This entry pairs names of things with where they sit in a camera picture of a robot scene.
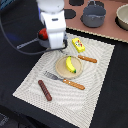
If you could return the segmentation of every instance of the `woven placemat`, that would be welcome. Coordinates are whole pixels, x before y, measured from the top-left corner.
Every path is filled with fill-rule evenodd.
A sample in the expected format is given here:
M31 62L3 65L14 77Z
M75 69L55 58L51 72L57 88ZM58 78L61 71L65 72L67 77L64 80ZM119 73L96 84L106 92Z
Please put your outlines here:
M84 85L85 90L79 90L61 81L51 80L44 76L44 72L48 71L60 77L55 70L55 64L59 58L65 55L59 51L53 51L42 55L25 80L13 93L13 96L56 115L79 128L88 128L114 46L69 33L67 33L67 36L68 47L64 51L77 54L71 43L72 39L77 37L85 46L85 51L79 54L95 58L98 61L98 63L91 63L81 60L83 72L78 78L72 80ZM52 96L52 101L48 102L46 100L38 85L38 80L43 80Z

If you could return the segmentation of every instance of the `black countertop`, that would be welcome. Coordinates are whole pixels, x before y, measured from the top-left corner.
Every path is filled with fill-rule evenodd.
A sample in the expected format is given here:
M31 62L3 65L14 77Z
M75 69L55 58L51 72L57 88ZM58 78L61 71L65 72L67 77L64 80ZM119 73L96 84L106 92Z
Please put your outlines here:
M14 46L36 38L38 30L43 27L38 18L35 0L17 0L12 3L2 13L2 24ZM115 45L90 128L127 128L128 44L70 29L66 31ZM23 48L23 51L37 52L43 49L35 42ZM40 57L41 55L28 56L17 52L0 31L0 105L51 128L76 128L63 119L12 96Z

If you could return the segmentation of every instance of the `wooden handle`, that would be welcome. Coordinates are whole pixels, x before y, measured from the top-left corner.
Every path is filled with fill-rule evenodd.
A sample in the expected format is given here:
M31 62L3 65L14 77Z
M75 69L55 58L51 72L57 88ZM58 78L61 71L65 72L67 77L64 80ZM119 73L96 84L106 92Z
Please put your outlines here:
M92 58L89 58L89 57L78 55L78 58L80 58L82 60L90 61L90 62L93 62L93 63L97 63L96 59L92 59Z
M68 85L71 85L71 86L73 86L73 87L79 88L79 89L81 89L81 90L84 90L84 89L85 89L85 87L84 87L83 85L74 83L74 82L69 81L69 80L66 80L66 79L63 79L63 82L66 83L66 84L68 84Z
M52 100L52 97L51 97L49 91L47 90L46 86L44 85L44 82L42 80L39 80L38 81L38 84L40 85L42 91L44 92L44 95L45 95L46 99L48 101L51 101Z

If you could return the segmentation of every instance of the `knife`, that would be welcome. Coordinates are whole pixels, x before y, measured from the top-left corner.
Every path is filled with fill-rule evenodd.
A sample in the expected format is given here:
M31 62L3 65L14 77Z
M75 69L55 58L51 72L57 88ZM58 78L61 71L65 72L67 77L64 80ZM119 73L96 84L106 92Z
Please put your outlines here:
M93 63L97 63L97 60L96 59L93 59L93 58L89 58L89 57L86 57L86 56L82 56L82 55L75 55L75 54L71 54L69 52L65 52L65 51L62 51L60 50L61 53L63 54L66 54L66 55L72 55L72 56L76 56L82 60L86 60L86 61L89 61L89 62L93 62Z

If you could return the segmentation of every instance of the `peeled banana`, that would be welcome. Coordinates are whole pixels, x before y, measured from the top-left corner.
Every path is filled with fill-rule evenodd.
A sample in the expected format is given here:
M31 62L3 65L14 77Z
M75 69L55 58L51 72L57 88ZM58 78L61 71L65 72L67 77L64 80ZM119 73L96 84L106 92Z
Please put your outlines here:
M76 73L76 69L74 68L71 62L71 56L68 56L68 58L66 59L66 67L70 72Z

